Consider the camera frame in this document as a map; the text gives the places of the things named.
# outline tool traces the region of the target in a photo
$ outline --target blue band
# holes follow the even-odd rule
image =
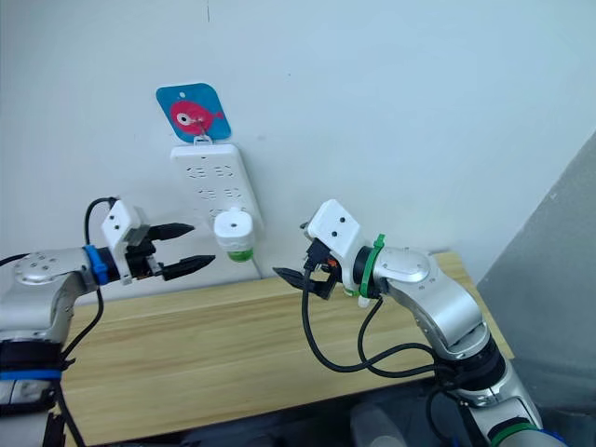
[[[95,274],[97,283],[102,286],[108,283],[108,266],[103,263],[102,258],[97,250],[92,245],[86,245],[83,250],[87,252],[87,256],[91,261],[91,270]]]
[[[0,372],[0,380],[52,380],[61,379],[60,370],[24,370]]]

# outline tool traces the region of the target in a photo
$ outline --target electrical socket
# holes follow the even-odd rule
[[[176,146],[170,159],[193,209],[213,226],[215,217],[232,208],[252,216],[255,228],[263,220],[238,149],[230,143]]]

